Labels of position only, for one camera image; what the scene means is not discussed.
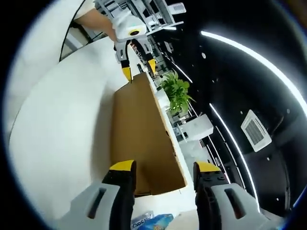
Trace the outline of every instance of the black ceiling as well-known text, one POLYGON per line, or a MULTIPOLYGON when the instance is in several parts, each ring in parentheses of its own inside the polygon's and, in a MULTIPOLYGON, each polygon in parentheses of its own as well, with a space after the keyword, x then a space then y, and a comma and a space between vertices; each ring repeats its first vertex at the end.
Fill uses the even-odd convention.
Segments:
MULTIPOLYGON (((280 202, 276 204, 273 200, 276 196, 285 196, 284 190, 290 186, 290 203, 293 204, 307 182, 307 169, 304 167, 307 164, 305 114, 287 86, 267 67, 235 47, 202 36, 200 31, 227 37, 258 52, 278 67, 305 99, 307 62, 303 46, 306 44, 300 42, 294 32, 295 25, 288 21, 291 18, 289 9, 280 2, 182 2, 187 12, 175 15, 175 20, 184 21, 184 24, 177 26, 176 31, 155 33, 155 41, 161 42, 161 49, 172 56, 174 62, 192 79, 189 93, 197 101, 193 104, 196 111, 206 113, 226 137, 226 131, 209 107, 209 103, 214 104, 233 132, 255 177, 260 205, 284 215, 289 207, 281 211, 284 205, 280 202), (172 54, 167 52, 163 41, 172 44, 172 54), (206 54, 206 59, 202 58, 202 52, 206 54), (253 152, 240 129, 249 109, 256 113, 272 138, 272 144, 257 153, 253 152), (266 162, 268 157, 274 160, 266 162)), ((173 68, 182 79, 187 80, 173 68)), ((230 147, 232 152, 236 151, 231 144, 230 147)))

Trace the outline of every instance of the person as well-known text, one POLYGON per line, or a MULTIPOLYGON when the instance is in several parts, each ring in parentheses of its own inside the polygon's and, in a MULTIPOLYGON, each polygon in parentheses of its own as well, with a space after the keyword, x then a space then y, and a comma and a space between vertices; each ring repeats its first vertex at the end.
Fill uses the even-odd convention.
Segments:
POLYGON ((74 21, 91 30, 105 32, 112 41, 116 41, 112 22, 95 8, 93 0, 85 0, 76 13, 74 21))
POLYGON ((7 141, 18 112, 31 90, 59 63, 72 20, 89 29, 105 32, 112 41, 116 41, 112 22, 96 10, 93 0, 57 0, 41 12, 21 39, 8 74, 4 95, 7 141))

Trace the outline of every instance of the white sleeve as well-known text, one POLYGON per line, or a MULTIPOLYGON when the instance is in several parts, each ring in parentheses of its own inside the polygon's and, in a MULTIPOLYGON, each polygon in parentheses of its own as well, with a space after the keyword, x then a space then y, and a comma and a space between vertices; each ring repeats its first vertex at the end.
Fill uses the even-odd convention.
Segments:
POLYGON ((81 16, 85 15, 87 12, 89 12, 91 9, 94 8, 95 8, 95 3, 93 2, 93 0, 85 0, 80 9, 78 10, 74 19, 80 18, 81 16))

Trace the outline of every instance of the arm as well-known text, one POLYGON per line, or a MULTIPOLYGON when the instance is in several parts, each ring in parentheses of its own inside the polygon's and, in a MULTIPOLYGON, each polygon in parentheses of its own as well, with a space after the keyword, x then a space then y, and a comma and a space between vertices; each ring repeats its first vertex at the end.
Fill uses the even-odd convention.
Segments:
POLYGON ((116 41, 115 31, 112 28, 112 22, 108 17, 101 14, 96 9, 91 9, 89 12, 75 19, 75 22, 92 30, 105 32, 112 41, 116 41))

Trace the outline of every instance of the green leaves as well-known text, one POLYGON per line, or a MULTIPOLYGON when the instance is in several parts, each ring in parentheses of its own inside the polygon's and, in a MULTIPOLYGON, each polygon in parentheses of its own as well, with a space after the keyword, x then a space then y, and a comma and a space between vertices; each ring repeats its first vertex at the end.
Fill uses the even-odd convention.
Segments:
POLYGON ((188 101, 193 100, 188 95, 190 84, 187 81, 178 79, 176 71, 169 72, 165 76, 166 80, 161 83, 161 86, 170 100, 170 110, 172 114, 180 110, 186 112, 189 109, 188 101))

